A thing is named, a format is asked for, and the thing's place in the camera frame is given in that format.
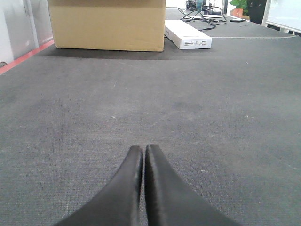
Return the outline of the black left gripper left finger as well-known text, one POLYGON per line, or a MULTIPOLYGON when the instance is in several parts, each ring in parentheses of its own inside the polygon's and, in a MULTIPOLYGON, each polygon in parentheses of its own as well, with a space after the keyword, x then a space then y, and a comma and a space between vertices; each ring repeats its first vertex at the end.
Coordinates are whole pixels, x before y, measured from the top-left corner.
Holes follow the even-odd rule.
POLYGON ((137 226, 143 152, 131 146, 111 180, 89 202, 57 226, 137 226))

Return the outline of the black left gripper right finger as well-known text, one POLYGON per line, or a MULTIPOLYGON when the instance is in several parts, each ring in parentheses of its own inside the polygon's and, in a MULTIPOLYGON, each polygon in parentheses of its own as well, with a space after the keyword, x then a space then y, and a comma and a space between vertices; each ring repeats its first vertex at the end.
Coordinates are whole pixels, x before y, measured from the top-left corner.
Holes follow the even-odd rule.
POLYGON ((146 147, 144 192, 150 226, 238 226, 194 192, 158 145, 146 147))

